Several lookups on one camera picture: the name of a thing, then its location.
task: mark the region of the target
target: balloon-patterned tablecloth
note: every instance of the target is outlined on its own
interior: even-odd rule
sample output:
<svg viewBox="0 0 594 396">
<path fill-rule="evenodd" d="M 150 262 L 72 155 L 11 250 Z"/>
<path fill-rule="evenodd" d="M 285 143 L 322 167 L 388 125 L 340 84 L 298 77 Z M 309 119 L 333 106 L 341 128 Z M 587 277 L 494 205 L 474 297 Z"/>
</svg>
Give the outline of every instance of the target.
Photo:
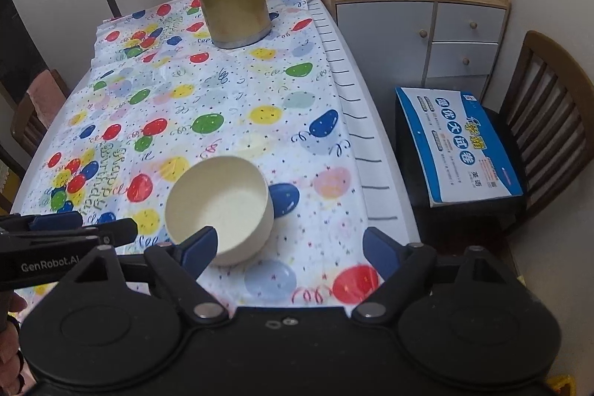
<svg viewBox="0 0 594 396">
<path fill-rule="evenodd" d="M 92 81 L 66 102 L 22 213 L 78 210 L 85 224 L 129 216 L 139 235 L 120 252 L 141 252 L 168 240 L 176 180 L 233 154 L 286 183 L 281 199 L 297 206 L 255 257 L 209 266 L 198 282 L 231 310 L 361 301 L 378 275 L 362 254 L 365 206 L 329 63 L 307 0 L 267 3 L 270 34 L 234 50 L 212 44 L 200 0 L 99 26 Z M 47 290 L 23 295 L 35 302 Z"/>
</svg>

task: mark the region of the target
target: drawer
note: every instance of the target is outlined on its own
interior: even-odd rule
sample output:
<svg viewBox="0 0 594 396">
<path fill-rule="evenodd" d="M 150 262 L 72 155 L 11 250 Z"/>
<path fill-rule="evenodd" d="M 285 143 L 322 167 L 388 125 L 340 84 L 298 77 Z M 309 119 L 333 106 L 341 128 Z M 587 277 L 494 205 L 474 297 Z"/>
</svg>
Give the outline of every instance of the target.
<svg viewBox="0 0 594 396">
<path fill-rule="evenodd" d="M 505 9 L 439 3 L 434 41 L 499 42 Z"/>
<path fill-rule="evenodd" d="M 434 42 L 427 78 L 488 76 L 498 45 L 494 42 Z"/>
<path fill-rule="evenodd" d="M 486 76 L 456 76 L 454 78 L 427 78 L 425 88 L 450 89 L 453 91 L 468 91 L 476 99 L 480 99 L 485 88 Z"/>
</svg>

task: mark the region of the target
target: red balloon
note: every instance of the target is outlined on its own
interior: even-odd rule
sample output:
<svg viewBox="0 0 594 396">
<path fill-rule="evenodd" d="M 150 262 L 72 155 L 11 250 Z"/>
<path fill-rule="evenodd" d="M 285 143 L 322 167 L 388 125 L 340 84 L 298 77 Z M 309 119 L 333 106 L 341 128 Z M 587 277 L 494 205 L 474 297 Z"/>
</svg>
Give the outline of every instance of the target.
<svg viewBox="0 0 594 396">
<path fill-rule="evenodd" d="M 67 170 L 70 170 L 70 173 L 74 173 L 75 171 L 77 171 L 80 168 L 80 160 L 78 158 L 70 160 L 68 162 L 68 165 L 66 165 L 64 168 L 66 168 Z"/>
<path fill-rule="evenodd" d="M 169 4 L 163 4 L 160 8 L 157 9 L 158 16 L 166 16 L 171 11 L 171 6 Z"/>
<path fill-rule="evenodd" d="M 188 29 L 186 29 L 186 30 L 189 30 L 189 32 L 196 32 L 202 26 L 204 26 L 204 22 L 195 22 L 190 27 L 188 27 Z"/>
<path fill-rule="evenodd" d="M 162 133 L 167 128 L 167 120 L 165 118 L 157 118 L 156 120 L 147 123 L 143 128 L 144 136 L 154 136 Z"/>
<path fill-rule="evenodd" d="M 82 187 L 84 187 L 84 183 L 87 181 L 85 176 L 82 173 L 76 175 L 72 180 L 70 180 L 68 186 L 66 187 L 66 191 L 68 193 L 76 193 Z"/>
<path fill-rule="evenodd" d="M 189 60 L 193 63 L 204 63 L 209 58 L 209 53 L 194 54 L 189 57 Z"/>
<path fill-rule="evenodd" d="M 118 133 L 121 129 L 121 124 L 112 124 L 112 126 L 109 126 L 108 129 L 105 130 L 105 133 L 103 133 L 103 139 L 105 141 L 114 139 L 116 136 L 118 136 Z"/>
<path fill-rule="evenodd" d="M 50 168 L 54 168 L 61 158 L 62 154 L 60 152 L 54 153 L 53 156 L 49 159 L 48 166 Z"/>
<path fill-rule="evenodd" d="M 155 54 L 157 53 L 149 54 L 148 56 L 143 57 L 143 63 L 150 63 L 153 60 Z"/>
<path fill-rule="evenodd" d="M 153 191 L 153 183 L 148 175 L 141 173 L 135 176 L 128 187 L 128 200 L 131 202 L 143 202 L 149 198 Z"/>
<path fill-rule="evenodd" d="M 155 41 L 156 41 L 155 38 L 146 38 L 143 42 L 140 43 L 140 47 L 146 49 L 146 48 L 152 46 Z"/>
<path fill-rule="evenodd" d="M 293 30 L 303 29 L 305 26 L 308 26 L 313 19 L 310 17 L 308 19 L 300 20 L 295 26 L 293 26 Z"/>
<path fill-rule="evenodd" d="M 358 304 L 379 287 L 379 277 L 370 265 L 343 270 L 332 285 L 332 294 L 343 304 Z"/>
<path fill-rule="evenodd" d="M 115 41 L 119 37 L 120 37 L 120 32 L 118 30 L 114 30 L 114 31 L 110 32 L 105 39 L 106 39 L 106 41 L 111 42 L 111 41 Z"/>
</svg>

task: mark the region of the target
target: finger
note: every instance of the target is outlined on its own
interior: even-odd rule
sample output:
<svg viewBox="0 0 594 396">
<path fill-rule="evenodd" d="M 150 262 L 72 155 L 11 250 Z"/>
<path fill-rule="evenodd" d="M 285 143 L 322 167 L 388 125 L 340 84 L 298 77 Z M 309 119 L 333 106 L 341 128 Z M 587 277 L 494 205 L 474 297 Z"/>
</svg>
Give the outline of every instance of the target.
<svg viewBox="0 0 594 396">
<path fill-rule="evenodd" d="M 19 389 L 21 389 L 21 386 L 23 384 L 23 381 L 21 381 L 22 376 L 17 377 L 17 379 L 15 379 L 12 383 L 10 383 L 10 385 L 8 385 L 6 388 L 4 388 L 4 392 L 8 394 L 8 396 L 14 396 L 15 394 L 19 394 Z"/>
<path fill-rule="evenodd" d="M 21 362 L 17 356 L 11 357 L 6 363 L 0 366 L 0 386 L 8 388 L 21 370 Z"/>
<path fill-rule="evenodd" d="M 19 333 L 14 324 L 7 324 L 0 333 L 0 363 L 5 363 L 19 350 Z"/>
<path fill-rule="evenodd" d="M 13 294 L 13 297 L 11 298 L 10 304 L 8 306 L 8 310 L 10 312 L 21 312 L 26 307 L 27 301 L 24 300 L 20 295 Z"/>
</svg>

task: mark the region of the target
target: human hand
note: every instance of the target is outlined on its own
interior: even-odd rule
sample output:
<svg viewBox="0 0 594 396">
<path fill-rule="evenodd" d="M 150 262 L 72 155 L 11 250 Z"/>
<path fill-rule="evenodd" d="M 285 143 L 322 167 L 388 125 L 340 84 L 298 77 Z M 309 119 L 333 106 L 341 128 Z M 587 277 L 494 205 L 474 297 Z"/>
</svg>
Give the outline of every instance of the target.
<svg viewBox="0 0 594 396">
<path fill-rule="evenodd" d="M 27 307 L 27 302 L 13 293 L 8 310 L 20 312 L 25 307 Z M 25 380 L 20 374 L 22 369 L 23 355 L 19 351 L 17 321 L 9 317 L 6 329 L 0 333 L 0 386 L 5 394 L 12 396 L 23 389 Z"/>
</svg>

